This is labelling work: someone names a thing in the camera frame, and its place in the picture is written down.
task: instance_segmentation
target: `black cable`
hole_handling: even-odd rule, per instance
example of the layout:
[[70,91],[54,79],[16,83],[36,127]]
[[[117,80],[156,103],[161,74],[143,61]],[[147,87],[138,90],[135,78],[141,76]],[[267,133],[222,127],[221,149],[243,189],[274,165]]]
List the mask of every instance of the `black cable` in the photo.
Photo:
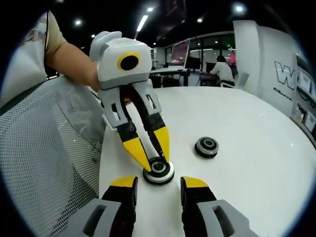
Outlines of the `black cable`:
[[307,96],[307,98],[304,98],[304,96],[302,95],[302,92],[301,92],[301,91],[298,91],[298,94],[301,96],[301,98],[302,98],[304,101],[309,101],[309,100],[310,100],[310,99],[308,98],[308,95],[306,95],[305,92],[303,92],[303,94],[304,94],[305,96]]
[[304,100],[304,101],[309,101],[310,102],[310,105],[313,109],[316,108],[316,103],[314,101],[312,101],[312,99],[309,98],[309,96],[306,94],[306,92],[304,91],[298,91],[298,94],[301,96],[301,98]]

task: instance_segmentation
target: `desk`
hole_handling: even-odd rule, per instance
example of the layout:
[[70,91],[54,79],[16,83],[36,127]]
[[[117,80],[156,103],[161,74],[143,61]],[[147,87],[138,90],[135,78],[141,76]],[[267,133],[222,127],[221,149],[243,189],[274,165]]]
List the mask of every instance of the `desk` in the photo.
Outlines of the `desk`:
[[165,76],[165,75],[181,75],[183,76],[183,86],[188,86],[189,85],[189,76],[190,76],[190,70],[187,70],[185,68],[159,68],[156,70],[152,70],[150,72],[150,75],[155,75],[155,74],[159,74],[161,76]]
[[[259,236],[284,234],[304,207],[316,176],[316,151],[289,118],[268,103],[238,89],[172,87],[155,90],[170,133],[175,177],[153,187],[123,149],[119,135],[106,129],[100,164],[100,196],[111,181],[138,176],[134,237],[184,237],[180,177],[209,184],[250,220]],[[155,156],[133,105],[127,106],[145,149]],[[203,160],[194,152],[198,138],[219,143],[218,155]]]

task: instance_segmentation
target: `computer monitor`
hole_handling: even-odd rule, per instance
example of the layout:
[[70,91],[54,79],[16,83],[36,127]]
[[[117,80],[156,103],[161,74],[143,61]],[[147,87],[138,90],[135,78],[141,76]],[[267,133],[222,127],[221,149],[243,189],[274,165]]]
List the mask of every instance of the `computer monitor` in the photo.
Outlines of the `computer monitor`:
[[215,67],[216,63],[208,63],[206,62],[206,72],[209,73],[210,71],[213,70],[213,68]]
[[173,46],[169,66],[182,66],[184,68],[187,61],[189,45],[190,40],[187,39]]
[[201,68],[201,60],[199,58],[194,58],[189,56],[186,62],[186,68],[189,69],[200,69]]

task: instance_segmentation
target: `white sleeve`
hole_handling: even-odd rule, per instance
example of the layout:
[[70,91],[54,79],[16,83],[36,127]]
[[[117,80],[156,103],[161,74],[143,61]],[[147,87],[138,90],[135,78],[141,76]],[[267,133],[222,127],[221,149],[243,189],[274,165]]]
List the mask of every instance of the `white sleeve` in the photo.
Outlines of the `white sleeve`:
[[219,66],[218,63],[216,63],[215,66],[214,66],[214,68],[213,68],[213,70],[210,71],[209,73],[210,73],[210,74],[213,74],[213,75],[218,74],[218,72],[219,72],[219,67],[218,67],[218,66]]

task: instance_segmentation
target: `person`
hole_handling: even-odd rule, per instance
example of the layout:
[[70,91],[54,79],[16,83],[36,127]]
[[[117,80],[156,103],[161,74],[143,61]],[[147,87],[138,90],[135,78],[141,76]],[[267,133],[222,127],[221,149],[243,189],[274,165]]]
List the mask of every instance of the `person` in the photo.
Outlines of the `person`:
[[219,77],[219,82],[217,84],[218,86],[220,86],[221,82],[235,86],[232,69],[226,62],[226,59],[224,58],[224,56],[220,55],[217,57],[217,63],[215,64],[213,70],[210,71],[209,73],[213,75],[218,75]]
[[46,81],[47,65],[79,84],[99,90],[96,62],[63,37],[51,11],[43,14],[22,39],[8,66],[0,108],[24,91]]

